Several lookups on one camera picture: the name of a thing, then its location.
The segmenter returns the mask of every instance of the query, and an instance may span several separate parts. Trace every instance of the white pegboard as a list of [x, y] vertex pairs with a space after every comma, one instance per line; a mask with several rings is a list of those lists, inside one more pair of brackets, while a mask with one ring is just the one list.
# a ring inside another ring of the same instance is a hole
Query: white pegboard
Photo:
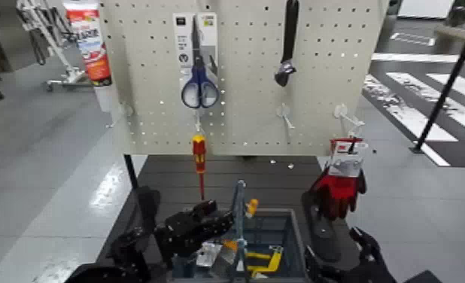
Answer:
[[[119, 100], [133, 109], [115, 124], [129, 154], [191, 154], [193, 110], [180, 100], [172, 15], [213, 11], [218, 18], [220, 103], [201, 118], [208, 152], [325, 155], [348, 127], [383, 23], [387, 0], [300, 1], [293, 64], [275, 83], [283, 50], [285, 0], [104, 1], [103, 29]], [[290, 108], [288, 129], [276, 109]]]

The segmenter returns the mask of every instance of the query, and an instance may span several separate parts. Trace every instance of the red glove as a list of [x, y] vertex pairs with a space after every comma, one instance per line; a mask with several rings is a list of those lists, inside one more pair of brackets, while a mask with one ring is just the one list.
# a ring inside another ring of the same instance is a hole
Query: red glove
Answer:
[[319, 212], [330, 220], [338, 216], [345, 218], [347, 211], [355, 211], [357, 206], [357, 193], [366, 193], [366, 180], [363, 170], [357, 178], [339, 177], [328, 174], [329, 167], [313, 183], [313, 193]]

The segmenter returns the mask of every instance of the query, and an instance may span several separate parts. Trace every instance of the screwdriver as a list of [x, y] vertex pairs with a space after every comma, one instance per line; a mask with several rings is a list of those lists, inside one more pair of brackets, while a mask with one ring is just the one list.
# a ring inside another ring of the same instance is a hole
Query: screwdriver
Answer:
[[199, 191], [201, 192], [201, 200], [205, 200], [205, 136], [195, 135], [192, 138], [192, 153], [194, 158], [196, 158], [196, 172], [199, 175]]

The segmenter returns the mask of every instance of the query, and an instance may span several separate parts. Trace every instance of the scissors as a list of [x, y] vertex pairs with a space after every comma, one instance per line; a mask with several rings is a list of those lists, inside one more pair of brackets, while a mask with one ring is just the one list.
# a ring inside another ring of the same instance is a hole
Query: scissors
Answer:
[[192, 28], [192, 51], [194, 57], [192, 77], [181, 90], [181, 101], [189, 108], [210, 108], [218, 101], [220, 93], [215, 84], [206, 77], [206, 67], [201, 55], [199, 31], [195, 17]]

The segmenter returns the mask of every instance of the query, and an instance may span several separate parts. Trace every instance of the tube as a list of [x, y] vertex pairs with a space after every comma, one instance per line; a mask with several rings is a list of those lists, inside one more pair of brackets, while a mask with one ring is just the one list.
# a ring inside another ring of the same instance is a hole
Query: tube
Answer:
[[109, 112], [116, 89], [112, 85], [106, 43], [101, 34], [99, 0], [63, 0], [62, 3], [67, 10], [73, 33], [77, 35], [78, 48], [99, 106], [102, 111]]

